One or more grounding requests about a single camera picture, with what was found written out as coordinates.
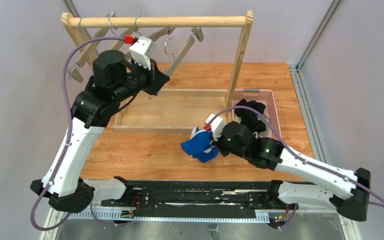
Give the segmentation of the wooden hanger holding blue underwear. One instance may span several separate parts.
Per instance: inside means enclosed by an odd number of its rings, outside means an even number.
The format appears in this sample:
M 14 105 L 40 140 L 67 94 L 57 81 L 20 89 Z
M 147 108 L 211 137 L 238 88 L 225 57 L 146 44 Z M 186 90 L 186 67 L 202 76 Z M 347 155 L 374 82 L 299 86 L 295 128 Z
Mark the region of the wooden hanger holding blue underwear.
M 204 40 L 204 34 L 201 27 L 194 27 L 191 30 L 192 34 L 188 37 L 183 47 L 180 49 L 180 51 L 173 55 L 172 62 L 168 65 L 166 70 L 164 71 L 164 74 L 167 76 L 171 76 L 176 68 L 179 66 L 179 64 L 182 62 L 182 60 L 185 58 L 189 50 L 192 48 L 192 46 L 195 44 L 196 41 L 202 42 Z

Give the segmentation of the blue underwear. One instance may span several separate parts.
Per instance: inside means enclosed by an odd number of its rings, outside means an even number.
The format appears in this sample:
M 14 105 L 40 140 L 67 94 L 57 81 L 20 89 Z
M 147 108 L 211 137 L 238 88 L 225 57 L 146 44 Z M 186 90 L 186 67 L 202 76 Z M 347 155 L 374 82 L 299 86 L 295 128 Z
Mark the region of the blue underwear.
M 219 150 L 212 145 L 211 137 L 210 131 L 195 127 L 191 131 L 189 140 L 180 143 L 181 149 L 199 162 L 207 163 L 219 154 Z

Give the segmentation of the black underwear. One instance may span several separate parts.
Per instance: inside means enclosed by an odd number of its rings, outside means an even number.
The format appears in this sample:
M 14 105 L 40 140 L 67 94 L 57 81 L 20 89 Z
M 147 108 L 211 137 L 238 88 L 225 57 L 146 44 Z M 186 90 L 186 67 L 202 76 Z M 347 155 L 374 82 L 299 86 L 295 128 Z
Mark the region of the black underwear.
M 255 109 L 260 114 L 263 114 L 266 105 L 255 100 L 247 101 L 246 99 L 241 99 L 236 106 L 246 106 Z M 236 108 L 234 113 L 237 117 L 240 118 L 240 123 L 245 125 L 252 133 L 262 133 L 267 130 L 266 124 L 262 120 L 259 120 L 256 113 L 246 110 L 243 108 Z

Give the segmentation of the grey underwear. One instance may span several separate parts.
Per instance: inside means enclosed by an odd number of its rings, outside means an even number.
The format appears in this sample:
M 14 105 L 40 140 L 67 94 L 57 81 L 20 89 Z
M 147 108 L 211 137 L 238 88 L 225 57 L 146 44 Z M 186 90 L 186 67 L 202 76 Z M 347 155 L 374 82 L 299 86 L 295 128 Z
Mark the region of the grey underwear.
M 264 132 L 254 132 L 253 135 L 256 137 L 256 138 L 265 138 L 268 136 L 268 133 L 266 131 Z

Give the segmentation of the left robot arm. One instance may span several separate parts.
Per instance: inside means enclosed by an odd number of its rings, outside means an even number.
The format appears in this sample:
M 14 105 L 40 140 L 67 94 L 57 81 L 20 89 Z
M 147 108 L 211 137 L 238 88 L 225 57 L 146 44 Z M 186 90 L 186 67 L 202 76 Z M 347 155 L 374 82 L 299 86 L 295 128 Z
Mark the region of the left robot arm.
M 93 74 L 70 109 L 71 128 L 59 149 L 62 163 L 54 161 L 49 172 L 31 183 L 31 190 L 48 198 L 57 211 L 79 213 L 93 202 L 123 201 L 132 196 L 132 185 L 122 177 L 91 180 L 80 177 L 84 163 L 112 116 L 131 103 L 139 92 L 156 95 L 169 81 L 155 60 L 150 67 L 128 61 L 118 50 L 106 50 L 92 64 Z

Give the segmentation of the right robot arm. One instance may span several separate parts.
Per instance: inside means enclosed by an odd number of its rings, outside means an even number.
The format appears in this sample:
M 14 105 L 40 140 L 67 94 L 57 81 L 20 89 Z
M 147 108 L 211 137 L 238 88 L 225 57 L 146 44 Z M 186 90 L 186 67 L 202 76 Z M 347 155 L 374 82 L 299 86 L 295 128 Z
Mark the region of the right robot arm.
M 308 182 L 273 180 L 266 196 L 283 205 L 306 204 L 336 210 L 357 222 L 367 219 L 371 173 L 335 167 L 306 156 L 281 141 L 255 137 L 238 122 L 212 123 L 213 145 L 225 157 L 229 154 L 247 160 L 257 168 L 284 172 Z

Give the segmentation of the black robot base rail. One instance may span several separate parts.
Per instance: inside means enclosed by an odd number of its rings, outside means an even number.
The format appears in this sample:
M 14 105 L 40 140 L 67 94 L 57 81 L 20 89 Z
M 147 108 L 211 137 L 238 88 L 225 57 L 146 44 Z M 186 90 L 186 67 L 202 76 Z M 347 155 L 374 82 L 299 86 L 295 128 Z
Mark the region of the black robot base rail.
M 132 181 L 119 200 L 94 202 L 72 218 L 132 221 L 273 223 L 299 207 L 282 203 L 273 181 Z

